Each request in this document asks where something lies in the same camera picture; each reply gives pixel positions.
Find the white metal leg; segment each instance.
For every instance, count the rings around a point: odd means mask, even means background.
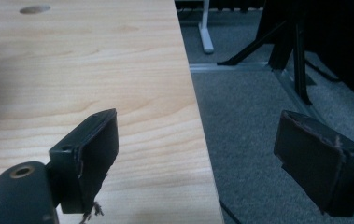
[[[194,0],[176,0],[176,1],[194,1]],[[208,32],[208,11],[209,11],[209,0],[203,0],[204,5],[203,5],[203,18],[202,21],[199,22],[199,31],[200,31],[200,37],[202,39],[203,43],[203,49],[204,52],[207,54],[213,53],[214,52],[214,46],[212,45],[211,37],[209,36]]]

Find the desk surface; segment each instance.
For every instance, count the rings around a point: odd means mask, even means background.
[[[116,108],[120,154],[90,223],[223,222],[174,1],[43,3],[0,0],[0,174]]]

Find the wooden desk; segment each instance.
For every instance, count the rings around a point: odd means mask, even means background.
[[[0,0],[0,174],[117,108],[120,154],[90,223],[221,223],[174,1]],[[79,223],[81,215],[62,215]]]

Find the gray carpet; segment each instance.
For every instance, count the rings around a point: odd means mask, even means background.
[[[204,54],[197,22],[201,12],[179,13],[190,64],[224,61],[249,44],[256,34],[260,10],[249,13],[210,12],[213,54]],[[244,63],[267,62],[266,45]],[[327,68],[315,54],[306,57]],[[293,66],[288,70],[292,74]],[[273,154],[283,109],[299,112],[269,68],[192,72],[205,138],[220,199],[242,223],[354,223],[353,218],[322,215],[298,184],[281,169]],[[317,85],[311,101],[327,124],[354,140],[354,93],[307,68]],[[225,223],[234,223],[224,213]]]

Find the dark hole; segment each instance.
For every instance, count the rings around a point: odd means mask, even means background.
[[[45,12],[50,9],[50,6],[32,6],[32,7],[25,7],[20,10],[21,14],[31,15],[31,14],[38,14]]]
[[[24,168],[18,170],[18,171],[16,172],[16,175],[26,175],[26,174],[28,174],[28,172],[30,172],[30,171],[31,171],[30,168],[24,167]]]

